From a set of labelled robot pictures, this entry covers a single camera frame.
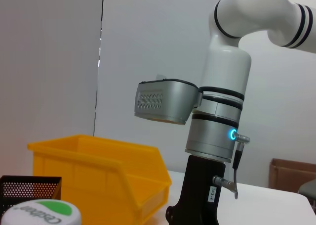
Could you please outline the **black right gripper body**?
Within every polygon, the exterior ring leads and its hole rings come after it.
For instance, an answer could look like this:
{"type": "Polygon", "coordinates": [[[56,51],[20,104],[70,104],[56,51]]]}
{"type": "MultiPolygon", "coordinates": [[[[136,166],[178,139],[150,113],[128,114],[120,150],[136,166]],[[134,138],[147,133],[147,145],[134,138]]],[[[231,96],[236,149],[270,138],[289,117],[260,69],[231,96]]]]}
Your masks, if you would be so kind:
{"type": "Polygon", "coordinates": [[[225,164],[190,155],[186,166],[180,198],[166,209],[170,225],[217,225],[217,208],[221,187],[213,177],[223,177],[225,164]]]}

